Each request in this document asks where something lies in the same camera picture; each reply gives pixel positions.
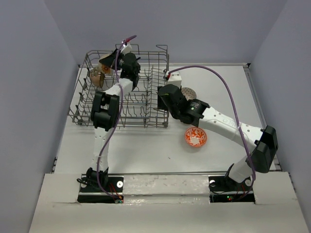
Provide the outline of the white bowl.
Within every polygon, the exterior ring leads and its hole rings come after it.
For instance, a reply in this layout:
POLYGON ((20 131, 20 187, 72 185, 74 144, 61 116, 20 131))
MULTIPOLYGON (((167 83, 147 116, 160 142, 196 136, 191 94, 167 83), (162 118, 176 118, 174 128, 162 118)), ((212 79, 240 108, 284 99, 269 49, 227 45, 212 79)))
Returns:
MULTIPOLYGON (((100 60, 102 59, 105 59, 107 58, 108 56, 110 56, 111 54, 108 53, 108 54, 103 54, 101 57, 100 57, 100 60)), ((103 62, 98 62, 98 68, 99 68, 99 71, 104 74, 104 75, 113 75, 114 71, 112 70, 111 68, 111 65, 104 65, 103 62)))

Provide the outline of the brown glazed bowl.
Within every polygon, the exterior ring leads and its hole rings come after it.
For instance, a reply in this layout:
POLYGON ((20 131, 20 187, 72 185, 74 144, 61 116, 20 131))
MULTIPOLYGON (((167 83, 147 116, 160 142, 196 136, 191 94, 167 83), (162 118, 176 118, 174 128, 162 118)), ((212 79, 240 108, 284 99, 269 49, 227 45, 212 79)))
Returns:
POLYGON ((104 85, 104 79, 105 75, 104 73, 101 73, 98 69, 94 68, 90 71, 89 78, 91 80, 91 83, 95 87, 102 88, 104 85))

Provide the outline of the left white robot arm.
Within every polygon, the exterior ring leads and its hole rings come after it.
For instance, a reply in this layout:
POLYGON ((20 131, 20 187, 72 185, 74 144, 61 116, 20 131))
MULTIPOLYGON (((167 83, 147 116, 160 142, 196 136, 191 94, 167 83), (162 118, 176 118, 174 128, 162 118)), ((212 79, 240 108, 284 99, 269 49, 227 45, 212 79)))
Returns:
POLYGON ((121 117, 122 98, 133 91, 138 84, 140 73, 138 60, 139 58, 132 52, 115 50, 111 54, 103 55, 96 67, 96 71, 103 75, 121 71, 113 86, 104 92, 95 93, 91 109, 95 132, 94 158, 86 172, 86 181, 98 192, 107 188, 109 141, 121 117))

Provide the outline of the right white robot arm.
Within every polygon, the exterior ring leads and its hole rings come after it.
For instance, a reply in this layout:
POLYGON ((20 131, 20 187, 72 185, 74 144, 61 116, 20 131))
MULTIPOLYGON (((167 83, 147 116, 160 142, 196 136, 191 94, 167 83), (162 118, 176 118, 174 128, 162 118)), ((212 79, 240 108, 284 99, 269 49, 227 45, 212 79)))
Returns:
POLYGON ((201 100, 187 100, 181 89, 173 84, 160 87, 158 96, 174 119, 215 132, 248 150, 249 155, 229 167, 224 177, 228 190, 237 189, 256 172, 269 172, 278 150, 275 128, 266 126, 263 129, 237 123, 201 100))

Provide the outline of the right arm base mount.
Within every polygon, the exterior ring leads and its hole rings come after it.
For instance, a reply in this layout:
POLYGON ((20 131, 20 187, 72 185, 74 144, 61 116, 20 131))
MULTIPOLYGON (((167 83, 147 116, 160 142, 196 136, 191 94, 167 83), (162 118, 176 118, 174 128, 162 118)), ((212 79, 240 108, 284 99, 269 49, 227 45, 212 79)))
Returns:
POLYGON ((249 202, 255 203, 251 187, 252 179, 246 178, 242 183, 227 180, 224 176, 209 176, 209 199, 211 203, 249 202))

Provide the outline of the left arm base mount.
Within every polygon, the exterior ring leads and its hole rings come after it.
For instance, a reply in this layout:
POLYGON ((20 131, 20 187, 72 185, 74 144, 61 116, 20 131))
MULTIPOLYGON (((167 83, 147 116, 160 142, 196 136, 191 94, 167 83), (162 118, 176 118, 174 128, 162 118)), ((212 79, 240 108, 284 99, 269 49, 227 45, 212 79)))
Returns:
POLYGON ((91 168, 76 179, 79 183, 79 203, 121 204, 124 202, 124 177, 109 175, 107 171, 96 172, 91 168))

